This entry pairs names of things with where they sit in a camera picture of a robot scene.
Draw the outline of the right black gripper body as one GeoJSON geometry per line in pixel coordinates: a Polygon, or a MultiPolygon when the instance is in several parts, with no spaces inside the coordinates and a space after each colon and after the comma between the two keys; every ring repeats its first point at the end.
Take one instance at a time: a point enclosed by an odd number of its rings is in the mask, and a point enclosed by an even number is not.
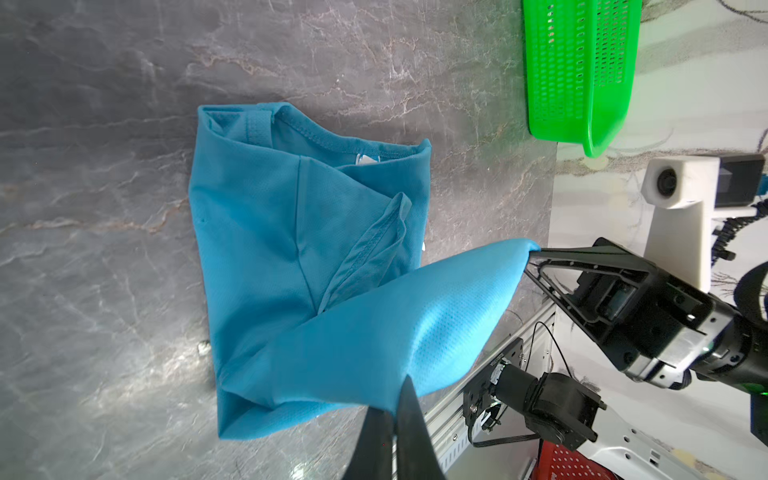
{"type": "Polygon", "coordinates": [[[756,387],[756,324],[735,306],[659,269],[583,269],[574,322],[636,382],[681,390],[693,377],[756,387]]]}

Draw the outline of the green plastic basket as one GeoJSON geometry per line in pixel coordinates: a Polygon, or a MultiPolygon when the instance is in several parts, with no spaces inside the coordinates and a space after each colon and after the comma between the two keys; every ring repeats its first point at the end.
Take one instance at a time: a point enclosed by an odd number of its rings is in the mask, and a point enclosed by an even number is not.
{"type": "Polygon", "coordinates": [[[524,0],[531,134],[596,158],[620,132],[632,97],[640,0],[524,0]]]}

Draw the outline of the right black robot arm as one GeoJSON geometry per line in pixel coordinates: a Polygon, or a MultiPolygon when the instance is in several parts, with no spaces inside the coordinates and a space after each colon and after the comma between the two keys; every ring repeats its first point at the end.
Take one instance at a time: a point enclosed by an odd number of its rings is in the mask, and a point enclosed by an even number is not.
{"type": "MultiPolygon", "coordinates": [[[[605,238],[534,252],[525,274],[628,378],[676,391],[693,379],[743,391],[751,433],[766,439],[765,265],[741,278],[729,303],[605,238]]],[[[493,429],[511,409],[523,416],[528,439],[577,452],[620,478],[697,477],[570,370],[530,374],[522,346],[515,340],[464,387],[469,431],[493,429]]]]}

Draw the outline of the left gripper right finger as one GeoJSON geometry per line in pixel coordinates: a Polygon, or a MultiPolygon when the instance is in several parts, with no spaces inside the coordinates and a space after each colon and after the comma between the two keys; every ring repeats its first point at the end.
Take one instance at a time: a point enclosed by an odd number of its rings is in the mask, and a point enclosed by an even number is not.
{"type": "Polygon", "coordinates": [[[403,382],[396,416],[396,462],[399,480],[445,480],[435,454],[415,387],[403,382]]]}

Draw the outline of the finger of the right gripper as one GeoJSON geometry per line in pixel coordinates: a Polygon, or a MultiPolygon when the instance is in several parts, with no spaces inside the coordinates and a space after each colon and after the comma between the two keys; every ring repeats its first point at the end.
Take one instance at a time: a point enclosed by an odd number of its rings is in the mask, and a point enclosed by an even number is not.
{"type": "Polygon", "coordinates": [[[528,263],[524,270],[534,282],[605,354],[616,354],[616,285],[618,267],[611,263],[528,263]],[[577,273],[577,286],[568,290],[555,270],[577,273]]]}
{"type": "Polygon", "coordinates": [[[543,270],[570,270],[601,275],[644,278],[651,264],[644,258],[606,238],[598,238],[592,246],[576,248],[542,248],[532,252],[528,264],[542,276],[543,270]]]}

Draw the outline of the blue t shirt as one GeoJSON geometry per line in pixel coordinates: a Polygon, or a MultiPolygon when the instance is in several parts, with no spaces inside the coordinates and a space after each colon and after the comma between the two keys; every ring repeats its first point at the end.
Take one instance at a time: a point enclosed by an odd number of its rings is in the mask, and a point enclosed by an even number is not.
{"type": "Polygon", "coordinates": [[[395,412],[473,366],[535,242],[424,264],[431,145],[336,135],[288,103],[206,105],[189,202],[224,440],[395,412]]]}

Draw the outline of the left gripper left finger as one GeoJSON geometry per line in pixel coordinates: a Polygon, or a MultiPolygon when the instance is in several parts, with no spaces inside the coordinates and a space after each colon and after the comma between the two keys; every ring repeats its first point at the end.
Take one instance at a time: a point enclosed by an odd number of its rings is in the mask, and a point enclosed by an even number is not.
{"type": "Polygon", "coordinates": [[[343,480],[390,480],[395,421],[385,410],[369,407],[343,480]]]}

